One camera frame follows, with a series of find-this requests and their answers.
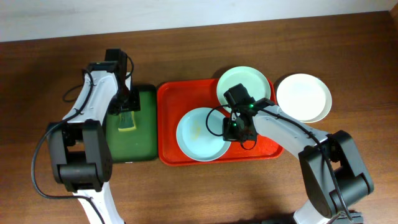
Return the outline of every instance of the tray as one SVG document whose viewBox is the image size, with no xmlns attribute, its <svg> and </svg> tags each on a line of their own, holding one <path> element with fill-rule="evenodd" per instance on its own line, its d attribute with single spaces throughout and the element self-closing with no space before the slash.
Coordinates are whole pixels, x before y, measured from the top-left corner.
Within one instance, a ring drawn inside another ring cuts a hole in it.
<svg viewBox="0 0 398 224">
<path fill-rule="evenodd" d="M 244 150 L 240 143 L 232 142 L 228 151 L 220 158 L 210 162 L 199 162 L 187 157 L 179 148 L 175 132 L 180 119 L 189 111 L 219 106 L 216 88 L 218 79 L 190 80 L 164 83 L 157 91 L 157 128 L 160 159 L 169 166 L 187 166 L 194 164 L 213 164 L 220 162 L 274 159 L 280 156 L 283 148 L 276 142 L 258 136 L 257 145 Z M 271 86 L 271 100 L 276 102 L 274 86 Z"/>
</svg>

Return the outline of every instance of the white wall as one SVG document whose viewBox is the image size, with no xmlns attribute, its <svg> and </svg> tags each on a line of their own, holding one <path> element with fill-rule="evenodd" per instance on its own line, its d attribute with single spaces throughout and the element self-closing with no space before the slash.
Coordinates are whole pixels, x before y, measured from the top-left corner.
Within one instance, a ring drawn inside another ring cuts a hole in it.
<svg viewBox="0 0 398 224">
<path fill-rule="evenodd" d="M 396 0 L 0 0 L 0 41 L 390 10 Z"/>
</svg>

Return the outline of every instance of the green sponge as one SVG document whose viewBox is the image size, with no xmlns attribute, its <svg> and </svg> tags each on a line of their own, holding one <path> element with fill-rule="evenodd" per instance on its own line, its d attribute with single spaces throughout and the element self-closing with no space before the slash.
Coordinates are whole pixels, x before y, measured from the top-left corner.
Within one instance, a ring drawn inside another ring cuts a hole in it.
<svg viewBox="0 0 398 224">
<path fill-rule="evenodd" d="M 132 131 L 137 129 L 134 120 L 134 111 L 122 112 L 119 114 L 120 123 L 119 123 L 119 131 Z"/>
</svg>

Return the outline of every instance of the yellow stain on plate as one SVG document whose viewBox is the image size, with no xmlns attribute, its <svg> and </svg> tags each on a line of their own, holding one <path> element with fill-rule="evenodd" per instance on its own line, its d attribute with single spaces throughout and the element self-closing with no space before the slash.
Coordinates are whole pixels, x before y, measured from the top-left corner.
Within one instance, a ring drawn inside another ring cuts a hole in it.
<svg viewBox="0 0 398 224">
<path fill-rule="evenodd" d="M 200 130 L 201 130 L 201 128 L 200 128 L 200 126 L 198 124 L 198 121 L 194 121 L 193 122 L 193 126 L 191 127 L 191 129 L 192 129 L 192 133 L 193 133 L 191 135 L 192 140 L 198 139 L 199 135 L 200 135 Z"/>
</svg>

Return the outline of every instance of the green tray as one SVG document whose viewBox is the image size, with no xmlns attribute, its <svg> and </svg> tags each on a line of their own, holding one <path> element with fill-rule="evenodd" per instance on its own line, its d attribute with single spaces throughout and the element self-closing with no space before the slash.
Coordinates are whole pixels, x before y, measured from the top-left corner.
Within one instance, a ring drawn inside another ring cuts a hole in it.
<svg viewBox="0 0 398 224">
<path fill-rule="evenodd" d="M 148 161 L 157 158 L 156 88 L 134 86 L 139 90 L 141 110 L 134 112 L 136 129 L 119 131 L 119 116 L 106 115 L 106 141 L 114 163 Z"/>
</svg>

